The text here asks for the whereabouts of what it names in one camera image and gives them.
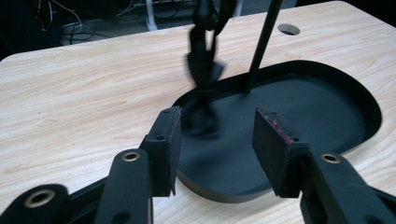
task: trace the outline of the wooden table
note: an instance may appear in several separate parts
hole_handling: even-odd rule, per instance
[[[232,19],[219,37],[223,77],[248,70],[264,14]],[[345,156],[368,184],[396,195],[396,29],[342,2],[282,10],[262,66],[326,63],[360,81],[383,123]],[[113,157],[137,147],[158,113],[193,88],[184,56],[190,26],[17,54],[0,63],[0,212],[22,192],[60,183],[74,192],[108,174]],[[154,199],[157,223],[301,223],[299,200],[268,193],[214,203],[177,181]]]

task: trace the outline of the table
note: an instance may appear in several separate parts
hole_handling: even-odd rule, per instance
[[[230,20],[219,36],[223,77],[249,69],[265,13]],[[367,183],[396,195],[396,29],[342,2],[282,10],[262,66],[311,60],[336,67],[375,97],[383,122],[345,154]],[[0,62],[0,212],[35,186],[69,192],[108,174],[136,148],[158,113],[193,88],[184,56],[190,26],[16,54]],[[299,200],[273,193],[214,203],[177,181],[176,197],[154,198],[156,223],[301,223]]]

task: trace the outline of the dark floor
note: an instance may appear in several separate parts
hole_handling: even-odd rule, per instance
[[[179,3],[154,4],[154,15],[158,29],[166,29],[181,25],[192,24],[191,13],[196,1],[178,1]],[[62,45],[83,43],[87,41],[104,38],[132,35],[148,32],[146,25],[147,10],[144,0],[133,0],[128,12],[125,8],[131,2],[126,2],[125,7],[118,9],[118,21],[82,20],[82,26],[74,25],[77,18],[69,13],[69,23],[63,29]],[[219,0],[214,0],[215,6],[219,8]],[[241,16],[266,12],[270,0],[244,0]],[[296,0],[284,0],[282,8],[294,7]]]

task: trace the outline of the black pole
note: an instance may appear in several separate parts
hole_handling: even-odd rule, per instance
[[[270,40],[272,30],[274,29],[280,7],[282,6],[282,1],[283,0],[271,1],[264,26],[262,27],[262,34],[260,35],[259,43],[257,44],[256,52],[254,53],[253,61],[251,62],[250,69],[248,71],[245,87],[246,92],[250,92],[253,81],[256,79],[257,72],[259,71],[260,64],[262,62],[262,57],[268,45],[268,41]]]

